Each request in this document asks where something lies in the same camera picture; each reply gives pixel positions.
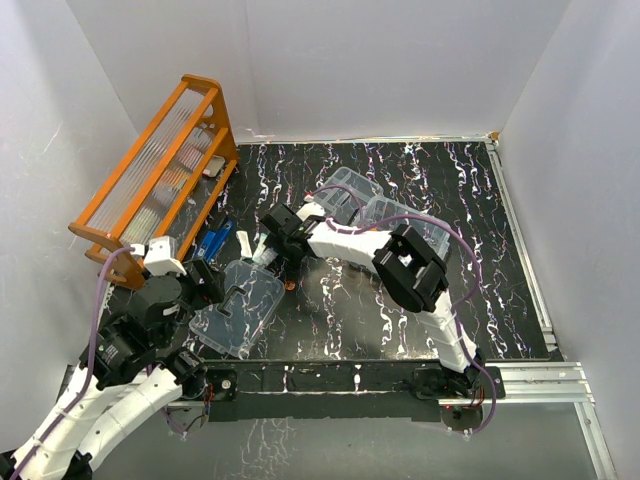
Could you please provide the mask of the clear compartment organizer tray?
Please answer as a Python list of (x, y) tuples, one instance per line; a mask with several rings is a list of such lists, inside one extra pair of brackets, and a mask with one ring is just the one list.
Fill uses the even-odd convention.
[(312, 197), (335, 223), (351, 226), (360, 220), (367, 203), (382, 193), (378, 183), (348, 167), (339, 167)]

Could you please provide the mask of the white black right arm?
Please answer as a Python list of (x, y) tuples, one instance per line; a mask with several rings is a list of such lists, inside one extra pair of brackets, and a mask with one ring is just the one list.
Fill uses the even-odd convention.
[(376, 274), (393, 301), (414, 313), (436, 344), (442, 372), (425, 387), (415, 384), (414, 388), (469, 398), (480, 389), (485, 360), (457, 318), (445, 260), (409, 224), (411, 220), (443, 229), (466, 251), (475, 284), (460, 300), (473, 296), (481, 283), (480, 263), (470, 245), (441, 220), (402, 214), (366, 226), (344, 226), (330, 217), (296, 213), (279, 203), (260, 223), (267, 230), (267, 247), (290, 263), (307, 257), (336, 258)]

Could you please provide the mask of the clear medicine kit box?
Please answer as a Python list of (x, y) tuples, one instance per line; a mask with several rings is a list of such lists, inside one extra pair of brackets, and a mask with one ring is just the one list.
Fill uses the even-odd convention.
[(407, 218), (407, 215), (431, 218), (427, 213), (399, 201), (383, 196), (374, 196), (362, 209), (356, 212), (350, 226), (365, 227), (377, 224), (375, 230), (394, 230), (400, 224), (408, 224), (446, 262), (450, 256), (450, 234), (439, 226), (424, 220)]

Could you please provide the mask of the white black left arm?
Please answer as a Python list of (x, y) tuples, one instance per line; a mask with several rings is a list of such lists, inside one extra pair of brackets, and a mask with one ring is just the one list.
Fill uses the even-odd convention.
[(206, 387), (202, 360), (175, 333), (221, 302), (225, 274), (197, 259), (149, 277), (93, 331), (66, 390), (32, 437), (1, 455), (4, 479), (88, 479), (130, 433), (168, 403)]

